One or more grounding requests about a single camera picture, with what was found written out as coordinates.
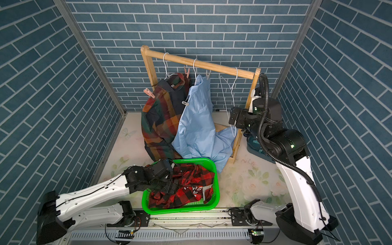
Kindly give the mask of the red black plaid shirt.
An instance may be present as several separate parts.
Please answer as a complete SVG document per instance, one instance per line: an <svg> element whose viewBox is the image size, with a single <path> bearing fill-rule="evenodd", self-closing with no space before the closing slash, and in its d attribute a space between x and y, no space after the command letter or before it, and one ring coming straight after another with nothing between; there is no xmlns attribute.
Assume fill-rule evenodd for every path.
<svg viewBox="0 0 392 245"><path fill-rule="evenodd" d="M180 164L174 167L173 180L177 190L169 194L163 190L151 192L150 209L175 209L189 203L203 201L207 204L214 194L215 173L199 164Z"/></svg>

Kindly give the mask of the light blue shirt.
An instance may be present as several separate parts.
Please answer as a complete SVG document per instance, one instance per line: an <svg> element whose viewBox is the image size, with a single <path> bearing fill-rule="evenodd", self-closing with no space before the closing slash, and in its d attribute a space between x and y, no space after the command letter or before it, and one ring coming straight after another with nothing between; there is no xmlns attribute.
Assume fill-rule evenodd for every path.
<svg viewBox="0 0 392 245"><path fill-rule="evenodd" d="M172 142L182 158L208 158L221 173L233 154L237 130L233 127L216 131L212 117L210 80L201 75L189 89L189 106L181 115L177 134Z"/></svg>

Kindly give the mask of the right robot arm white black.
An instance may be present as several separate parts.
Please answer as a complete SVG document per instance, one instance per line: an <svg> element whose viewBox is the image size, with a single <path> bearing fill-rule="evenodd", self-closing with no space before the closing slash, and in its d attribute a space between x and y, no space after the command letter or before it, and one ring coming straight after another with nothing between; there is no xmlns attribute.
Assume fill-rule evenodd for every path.
<svg viewBox="0 0 392 245"><path fill-rule="evenodd" d="M277 226L287 238L304 245L318 245L324 236L337 240L332 231L339 222L322 203L305 138L299 131L283 127L281 104L269 98L266 74L261 73L258 82L250 108L232 108L229 124L242 130L248 142L258 142L262 154L270 157L280 170L292 201L273 205L255 199L243 209L233 208L232 221L250 225L250 242L256 245L273 241L266 234L265 225Z"/></svg>

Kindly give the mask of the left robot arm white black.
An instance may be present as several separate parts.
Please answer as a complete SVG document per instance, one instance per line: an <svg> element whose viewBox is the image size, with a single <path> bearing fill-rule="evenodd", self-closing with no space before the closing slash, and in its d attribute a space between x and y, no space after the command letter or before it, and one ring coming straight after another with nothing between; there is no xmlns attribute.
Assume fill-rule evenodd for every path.
<svg viewBox="0 0 392 245"><path fill-rule="evenodd" d="M170 159L147 166L131 166L108 181L68 194L51 191L41 198L37 214L36 243L52 243L82 227L139 225L129 201L101 206L102 203L145 190L174 192L176 164Z"/></svg>

